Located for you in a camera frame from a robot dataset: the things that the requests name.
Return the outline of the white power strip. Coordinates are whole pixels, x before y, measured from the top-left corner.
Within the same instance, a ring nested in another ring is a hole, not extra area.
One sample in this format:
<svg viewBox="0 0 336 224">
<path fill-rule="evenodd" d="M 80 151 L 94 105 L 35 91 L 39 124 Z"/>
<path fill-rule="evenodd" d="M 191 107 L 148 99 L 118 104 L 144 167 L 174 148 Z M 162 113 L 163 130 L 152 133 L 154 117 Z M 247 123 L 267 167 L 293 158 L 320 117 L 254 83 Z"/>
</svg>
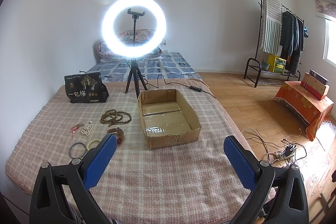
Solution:
<svg viewBox="0 0 336 224">
<path fill-rule="evenodd" d="M 289 160 L 295 156 L 296 150 L 297 150 L 296 144 L 288 144 L 282 151 L 276 152 L 276 160 L 277 161 Z"/>
</svg>

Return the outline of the orange cloth covered table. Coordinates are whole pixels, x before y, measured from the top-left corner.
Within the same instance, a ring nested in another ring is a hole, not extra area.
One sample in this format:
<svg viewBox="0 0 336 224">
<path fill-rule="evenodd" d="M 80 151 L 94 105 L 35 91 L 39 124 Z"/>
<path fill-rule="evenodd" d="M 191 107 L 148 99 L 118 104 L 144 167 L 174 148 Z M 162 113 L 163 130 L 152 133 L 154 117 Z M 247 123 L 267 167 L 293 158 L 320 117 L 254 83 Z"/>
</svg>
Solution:
<svg viewBox="0 0 336 224">
<path fill-rule="evenodd" d="M 319 100 L 300 81 L 285 81 L 274 98 L 284 100 L 308 123 L 305 135 L 309 141 L 315 139 L 323 121 L 330 121 L 334 102 L 328 97 Z"/>
</svg>

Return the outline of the brown leather watch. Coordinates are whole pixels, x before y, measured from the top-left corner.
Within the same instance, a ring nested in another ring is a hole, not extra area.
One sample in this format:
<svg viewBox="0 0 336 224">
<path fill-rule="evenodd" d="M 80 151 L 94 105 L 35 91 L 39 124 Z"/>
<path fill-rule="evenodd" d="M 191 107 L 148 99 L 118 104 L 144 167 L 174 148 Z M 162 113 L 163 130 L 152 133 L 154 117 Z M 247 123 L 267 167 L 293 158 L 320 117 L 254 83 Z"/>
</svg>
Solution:
<svg viewBox="0 0 336 224">
<path fill-rule="evenodd" d="M 119 128 L 112 128 L 107 131 L 108 134 L 112 134 L 117 138 L 117 144 L 121 144 L 124 139 L 124 131 Z"/>
</svg>

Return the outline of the stacked boxes on table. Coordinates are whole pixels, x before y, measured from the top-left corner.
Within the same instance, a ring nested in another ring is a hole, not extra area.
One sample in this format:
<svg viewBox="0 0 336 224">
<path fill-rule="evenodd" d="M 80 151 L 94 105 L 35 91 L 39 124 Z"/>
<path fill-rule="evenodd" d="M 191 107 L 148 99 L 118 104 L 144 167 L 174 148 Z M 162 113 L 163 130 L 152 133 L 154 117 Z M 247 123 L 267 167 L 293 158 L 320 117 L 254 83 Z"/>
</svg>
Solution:
<svg viewBox="0 0 336 224">
<path fill-rule="evenodd" d="M 320 101 L 323 100 L 329 91 L 329 85 L 323 84 L 310 73 L 305 72 L 301 86 L 313 94 Z"/>
</svg>

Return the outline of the black snack bag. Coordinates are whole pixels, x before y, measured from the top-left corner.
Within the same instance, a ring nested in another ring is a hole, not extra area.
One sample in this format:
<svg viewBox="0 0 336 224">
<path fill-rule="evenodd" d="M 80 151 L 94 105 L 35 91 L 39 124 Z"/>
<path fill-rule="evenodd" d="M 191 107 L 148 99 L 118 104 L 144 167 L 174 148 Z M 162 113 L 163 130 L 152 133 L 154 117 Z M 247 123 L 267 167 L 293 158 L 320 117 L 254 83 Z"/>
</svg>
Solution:
<svg viewBox="0 0 336 224">
<path fill-rule="evenodd" d="M 105 103 L 109 97 L 100 72 L 65 76 L 64 82 L 71 103 Z"/>
</svg>

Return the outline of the black clothes rack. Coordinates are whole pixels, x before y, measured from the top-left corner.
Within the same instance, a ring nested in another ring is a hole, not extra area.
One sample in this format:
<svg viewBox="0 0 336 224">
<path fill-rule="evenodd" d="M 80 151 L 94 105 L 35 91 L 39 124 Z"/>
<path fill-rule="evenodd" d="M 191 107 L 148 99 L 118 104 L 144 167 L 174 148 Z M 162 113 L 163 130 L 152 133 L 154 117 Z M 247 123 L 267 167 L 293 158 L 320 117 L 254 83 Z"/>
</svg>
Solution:
<svg viewBox="0 0 336 224">
<path fill-rule="evenodd" d="M 244 79 L 254 87 L 266 84 L 270 77 L 283 75 L 299 80 L 298 70 L 304 51 L 305 22 L 278 0 L 260 0 L 260 20 L 255 55 L 245 66 Z"/>
</svg>

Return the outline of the yellow crate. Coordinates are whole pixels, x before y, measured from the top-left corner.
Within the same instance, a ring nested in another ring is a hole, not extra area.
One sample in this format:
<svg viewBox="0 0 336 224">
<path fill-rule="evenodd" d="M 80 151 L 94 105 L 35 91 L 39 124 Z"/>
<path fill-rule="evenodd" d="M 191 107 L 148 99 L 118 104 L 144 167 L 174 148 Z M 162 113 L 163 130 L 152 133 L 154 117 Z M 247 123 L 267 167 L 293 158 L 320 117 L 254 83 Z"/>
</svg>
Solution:
<svg viewBox="0 0 336 224">
<path fill-rule="evenodd" d="M 272 73 L 283 74 L 286 67 L 286 60 L 276 55 L 269 55 L 268 64 L 268 71 Z"/>
</svg>

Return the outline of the cardboard box tray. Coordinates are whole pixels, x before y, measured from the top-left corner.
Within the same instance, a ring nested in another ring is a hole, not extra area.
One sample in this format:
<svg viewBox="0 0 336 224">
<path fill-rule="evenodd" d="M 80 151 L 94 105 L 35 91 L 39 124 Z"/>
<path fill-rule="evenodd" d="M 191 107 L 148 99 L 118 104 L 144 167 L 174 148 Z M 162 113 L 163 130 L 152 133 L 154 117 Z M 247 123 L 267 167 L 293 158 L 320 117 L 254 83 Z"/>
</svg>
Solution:
<svg viewBox="0 0 336 224">
<path fill-rule="evenodd" d="M 177 89 L 145 90 L 138 96 L 138 112 L 148 149 L 198 141 L 201 123 Z"/>
</svg>

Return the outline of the dark hanging clothes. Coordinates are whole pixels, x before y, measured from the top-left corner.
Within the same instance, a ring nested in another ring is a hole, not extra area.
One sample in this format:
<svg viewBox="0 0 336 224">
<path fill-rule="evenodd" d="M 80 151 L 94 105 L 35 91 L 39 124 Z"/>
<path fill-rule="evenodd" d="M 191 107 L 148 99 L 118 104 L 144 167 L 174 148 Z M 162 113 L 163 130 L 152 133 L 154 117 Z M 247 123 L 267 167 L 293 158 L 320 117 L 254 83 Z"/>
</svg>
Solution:
<svg viewBox="0 0 336 224">
<path fill-rule="evenodd" d="M 280 46 L 280 57 L 286 60 L 285 69 L 295 75 L 304 47 L 303 21 L 289 11 L 282 13 Z"/>
</svg>

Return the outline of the striped hanging cloth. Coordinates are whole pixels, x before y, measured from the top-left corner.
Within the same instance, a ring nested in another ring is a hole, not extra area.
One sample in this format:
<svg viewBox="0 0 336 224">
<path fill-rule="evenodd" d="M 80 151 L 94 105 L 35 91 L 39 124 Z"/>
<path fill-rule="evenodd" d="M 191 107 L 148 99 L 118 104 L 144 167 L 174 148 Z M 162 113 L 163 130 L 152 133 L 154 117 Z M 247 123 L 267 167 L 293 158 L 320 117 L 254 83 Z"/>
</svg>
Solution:
<svg viewBox="0 0 336 224">
<path fill-rule="evenodd" d="M 278 55 L 282 31 L 282 5 L 277 0 L 262 0 L 261 49 Z"/>
</svg>

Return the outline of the black tripod stand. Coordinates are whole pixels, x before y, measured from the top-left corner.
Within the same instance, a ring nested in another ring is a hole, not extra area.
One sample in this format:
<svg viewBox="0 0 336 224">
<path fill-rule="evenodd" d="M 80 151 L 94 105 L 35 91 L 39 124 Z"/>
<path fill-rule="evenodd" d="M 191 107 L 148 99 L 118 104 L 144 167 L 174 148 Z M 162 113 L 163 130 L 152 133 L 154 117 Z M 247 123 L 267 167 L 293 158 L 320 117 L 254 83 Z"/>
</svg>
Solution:
<svg viewBox="0 0 336 224">
<path fill-rule="evenodd" d="M 138 63 L 136 59 L 131 59 L 130 60 L 130 72 L 127 78 L 127 83 L 126 83 L 126 88 L 125 88 L 125 93 L 129 91 L 131 79 L 134 81 L 134 87 L 135 87 L 135 93 L 136 97 L 138 98 L 140 94 L 140 89 L 139 89 L 139 81 L 141 81 L 142 86 L 145 90 L 147 90 L 146 83 L 142 77 L 141 71 L 138 67 Z"/>
</svg>

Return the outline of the blue patterned bed sheet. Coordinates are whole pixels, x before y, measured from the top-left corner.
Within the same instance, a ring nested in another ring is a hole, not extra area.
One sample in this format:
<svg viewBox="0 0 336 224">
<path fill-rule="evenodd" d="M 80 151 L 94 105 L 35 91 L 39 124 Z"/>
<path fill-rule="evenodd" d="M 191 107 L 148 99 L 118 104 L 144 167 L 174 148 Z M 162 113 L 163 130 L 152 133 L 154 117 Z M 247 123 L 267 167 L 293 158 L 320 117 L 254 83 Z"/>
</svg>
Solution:
<svg viewBox="0 0 336 224">
<path fill-rule="evenodd" d="M 165 79 L 201 79 L 189 62 L 179 52 L 165 52 L 158 57 L 143 57 L 137 60 L 142 77 L 146 80 L 155 80 L 158 75 Z M 105 83 L 124 82 L 130 72 L 130 61 L 124 58 L 119 60 L 101 60 L 92 67 L 89 73 L 101 73 Z"/>
</svg>

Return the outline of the floral folded quilt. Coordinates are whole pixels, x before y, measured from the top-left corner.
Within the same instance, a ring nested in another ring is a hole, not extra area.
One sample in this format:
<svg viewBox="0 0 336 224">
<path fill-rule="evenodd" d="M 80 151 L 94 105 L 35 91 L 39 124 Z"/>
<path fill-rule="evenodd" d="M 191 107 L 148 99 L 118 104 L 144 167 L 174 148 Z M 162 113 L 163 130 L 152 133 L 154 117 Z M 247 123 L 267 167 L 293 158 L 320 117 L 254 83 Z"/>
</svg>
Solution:
<svg viewBox="0 0 336 224">
<path fill-rule="evenodd" d="M 155 30 L 153 29 L 137 29 L 135 30 L 135 46 L 140 46 L 146 44 L 154 35 Z M 117 34 L 119 40 L 121 40 L 127 46 L 133 46 L 133 31 L 128 30 Z M 145 54 L 144 58 L 155 58 L 163 54 L 162 47 L 166 45 L 166 40 L 162 39 L 159 46 L 153 51 Z M 97 44 L 96 48 L 97 54 L 101 57 L 102 63 L 108 63 L 111 61 L 121 61 L 124 59 L 123 56 L 114 54 L 106 45 L 104 40 Z"/>
</svg>

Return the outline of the black phone holder clamp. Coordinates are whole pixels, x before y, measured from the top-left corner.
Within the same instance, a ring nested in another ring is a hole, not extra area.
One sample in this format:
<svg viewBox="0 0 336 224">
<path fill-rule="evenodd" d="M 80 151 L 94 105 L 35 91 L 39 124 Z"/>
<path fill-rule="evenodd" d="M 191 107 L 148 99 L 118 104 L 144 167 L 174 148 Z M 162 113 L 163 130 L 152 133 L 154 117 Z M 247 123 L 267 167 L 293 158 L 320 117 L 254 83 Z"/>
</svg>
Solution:
<svg viewBox="0 0 336 224">
<path fill-rule="evenodd" d="M 135 45 L 135 34 L 136 34 L 137 20 L 139 20 L 140 17 L 145 16 L 146 11 L 136 12 L 136 11 L 133 11 L 131 8 L 129 8 L 129 9 L 127 9 L 127 14 L 131 15 L 131 18 L 133 19 L 133 45 Z"/>
</svg>

